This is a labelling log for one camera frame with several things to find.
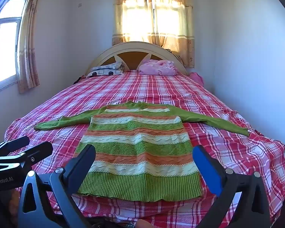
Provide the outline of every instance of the sunlight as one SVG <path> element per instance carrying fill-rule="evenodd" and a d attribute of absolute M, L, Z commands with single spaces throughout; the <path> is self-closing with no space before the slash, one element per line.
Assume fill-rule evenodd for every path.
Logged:
<path fill-rule="evenodd" d="M 154 31 L 152 18 L 152 4 L 147 9 L 144 0 L 127 0 L 122 10 L 124 36 L 131 35 L 131 41 L 147 41 L 146 37 Z"/>
<path fill-rule="evenodd" d="M 0 24 L 0 81 L 16 74 L 16 33 L 17 22 Z"/>
<path fill-rule="evenodd" d="M 1 18 L 21 17 L 26 0 L 9 0 L 0 12 Z"/>
<path fill-rule="evenodd" d="M 181 5 L 173 0 L 153 0 L 154 12 L 159 34 L 179 35 L 180 34 L 180 9 Z"/>

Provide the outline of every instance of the red plaid bedsheet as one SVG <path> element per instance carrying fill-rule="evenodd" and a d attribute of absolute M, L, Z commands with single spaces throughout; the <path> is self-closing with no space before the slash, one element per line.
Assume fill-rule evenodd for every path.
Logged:
<path fill-rule="evenodd" d="M 58 119 L 61 116 L 73 116 L 86 110 L 129 100 L 171 104 L 248 127 L 249 138 L 201 123 L 184 124 L 192 145 L 202 145 L 224 167 L 232 168 L 236 173 L 260 172 L 268 194 L 271 220 L 274 221 L 278 217 L 279 209 L 285 199 L 285 145 L 259 136 L 236 111 L 228 108 L 203 87 L 183 75 L 145 76 L 131 71 L 124 75 L 86 79 L 61 91 L 25 117 L 15 120 L 7 129 L 5 140 L 27 135 L 31 140 L 29 146 L 43 141 L 51 142 L 54 147 L 52 155 L 36 164 L 34 169 L 37 173 L 53 172 L 72 158 L 88 125 L 35 131 L 36 123 Z M 195 227 L 215 201 L 215 196 L 209 192 L 203 180 L 202 192 L 203 195 L 196 199 L 155 203 L 95 196 L 73 195 L 73 197 L 79 209 L 88 217 L 104 216 L 115 222 L 135 222 L 137 219 L 145 219 L 156 227 L 185 228 Z M 234 198 L 222 227 L 226 227 L 230 222 L 239 196 Z M 53 195 L 50 196 L 50 202 L 54 210 L 59 213 Z"/>

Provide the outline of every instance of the cream headboard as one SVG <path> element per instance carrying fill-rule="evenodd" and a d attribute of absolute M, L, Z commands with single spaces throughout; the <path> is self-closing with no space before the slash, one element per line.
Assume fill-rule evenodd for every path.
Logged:
<path fill-rule="evenodd" d="M 136 70 L 143 60 L 147 59 L 173 61 L 180 73 L 188 75 L 183 64 L 171 52 L 160 46 L 145 42 L 126 42 L 114 45 L 101 53 L 91 63 L 86 74 L 90 72 L 92 67 L 114 62 L 122 62 L 125 65 L 125 71 Z"/>

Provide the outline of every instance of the blue gripper pad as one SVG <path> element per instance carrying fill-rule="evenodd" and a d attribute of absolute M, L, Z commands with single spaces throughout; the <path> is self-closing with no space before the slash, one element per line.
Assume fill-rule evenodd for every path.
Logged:
<path fill-rule="evenodd" d="M 200 149 L 201 146 L 196 146 L 192 150 L 193 160 L 203 176 L 211 193 L 219 196 L 223 190 L 222 180 L 215 167 L 209 161 L 210 156 Z"/>

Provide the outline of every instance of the pillow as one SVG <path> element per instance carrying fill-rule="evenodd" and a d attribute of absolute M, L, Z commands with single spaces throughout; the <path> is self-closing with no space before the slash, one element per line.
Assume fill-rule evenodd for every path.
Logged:
<path fill-rule="evenodd" d="M 198 73 L 193 72 L 189 74 L 189 78 L 195 81 L 197 84 L 200 84 L 202 87 L 204 86 L 204 80 Z"/>
<path fill-rule="evenodd" d="M 109 65 L 97 66 L 91 68 L 89 76 L 100 76 L 100 75 L 118 75 L 123 74 L 124 66 L 122 63 L 112 63 Z"/>
<path fill-rule="evenodd" d="M 122 63 L 111 63 L 108 65 L 102 65 L 102 66 L 96 66 L 91 68 L 92 70 L 99 70 L 99 69 L 119 69 L 121 67 Z"/>
<path fill-rule="evenodd" d="M 174 76 L 178 74 L 174 62 L 166 60 L 148 60 L 138 68 L 139 74 Z"/>

